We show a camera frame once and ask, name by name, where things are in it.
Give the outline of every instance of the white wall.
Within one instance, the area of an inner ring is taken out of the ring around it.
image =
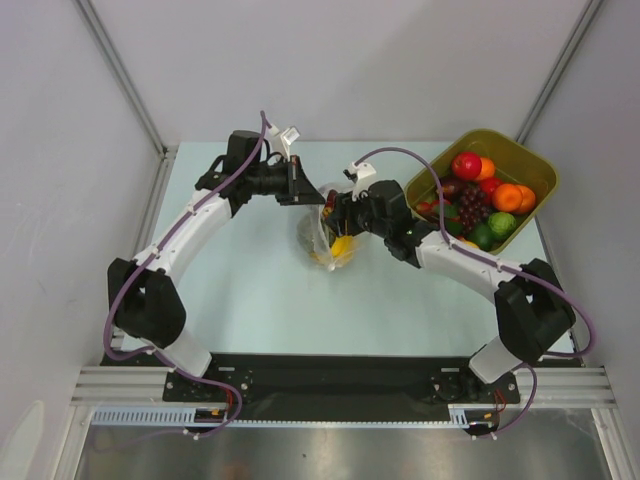
[[[1,2],[0,44],[0,441],[43,400],[40,479],[157,160],[71,1]]]
[[[565,288],[597,321],[605,365],[640,451],[640,3],[608,2],[533,132],[560,172],[540,222]]]
[[[585,0],[94,0],[165,141],[515,135]]]

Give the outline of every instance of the red apple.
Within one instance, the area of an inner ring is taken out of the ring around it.
[[[491,196],[496,188],[502,185],[504,182],[496,177],[486,178],[482,180],[478,186],[480,190],[486,193],[486,196],[482,199],[482,203],[485,205],[491,205]]]
[[[451,170],[456,177],[470,182],[480,175],[482,158],[477,153],[462,152],[451,162]]]

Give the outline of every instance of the white table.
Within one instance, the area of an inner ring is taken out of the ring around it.
[[[381,146],[435,158],[448,142],[300,142],[294,153],[311,182],[344,182],[349,162]],[[193,185],[226,143],[183,143],[171,173],[154,238],[176,218]],[[419,170],[397,153],[371,159],[379,178],[405,185]],[[314,265],[296,240],[305,207],[254,197],[213,237],[182,278],[187,327],[212,352],[468,356],[497,335],[493,305],[448,278],[394,259],[381,239],[363,241],[334,272]],[[545,258],[534,222],[504,250],[528,262]],[[126,338],[124,349],[139,346]],[[565,335],[556,350],[572,351]]]

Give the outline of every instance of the metal floor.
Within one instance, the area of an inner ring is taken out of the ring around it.
[[[97,453],[149,428],[92,427],[76,480],[610,479],[589,410],[531,411],[497,441],[460,430],[229,428]]]

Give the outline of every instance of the plastic bag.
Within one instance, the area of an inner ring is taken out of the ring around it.
[[[349,192],[353,185],[329,183],[318,188],[322,196],[327,198],[331,190],[338,193]],[[323,222],[324,205],[307,205],[306,212],[299,220],[296,228],[298,243],[307,254],[319,265],[329,271],[349,263],[358,248],[360,240],[352,236],[337,237]]]

